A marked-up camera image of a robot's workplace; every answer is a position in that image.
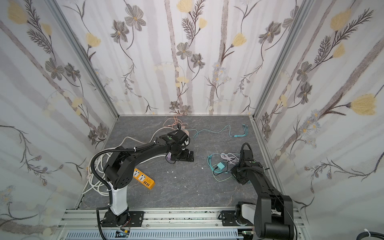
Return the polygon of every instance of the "marble texture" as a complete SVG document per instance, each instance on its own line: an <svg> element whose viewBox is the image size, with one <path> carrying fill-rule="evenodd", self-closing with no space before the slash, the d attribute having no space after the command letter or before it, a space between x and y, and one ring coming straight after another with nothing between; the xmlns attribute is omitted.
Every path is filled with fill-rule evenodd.
<svg viewBox="0 0 384 240"><path fill-rule="evenodd" d="M114 126L106 147L117 146L126 136L131 136L143 142L150 140L153 133L163 126L166 116L124 116L119 117ZM217 182L207 164L207 157L214 152L239 153L241 145L248 142L253 156L264 166L264 160L257 144L255 133L248 116L182 116L183 122L189 124L187 129L210 129L220 131L224 126L231 125L231 135L243 134L242 123L248 125L246 137L229 137L228 129L214 134L201 132L195 139L196 131L189 131L191 143L188 149L194 151L194 162L176 162L169 164L159 157L137 168L152 178L156 185L149 190L133 179L128 185L127 202L130 208L138 207L222 207L234 206L238 201L256 202L257 194L250 182L240 185L231 178ZM170 129L160 130L156 136L169 132ZM127 139L124 147L136 146L135 142ZM212 159L212 164L220 162L219 155ZM221 174L217 178L225 179L229 174ZM80 209L94 209L105 206L108 197L95 191L85 194Z"/></svg>

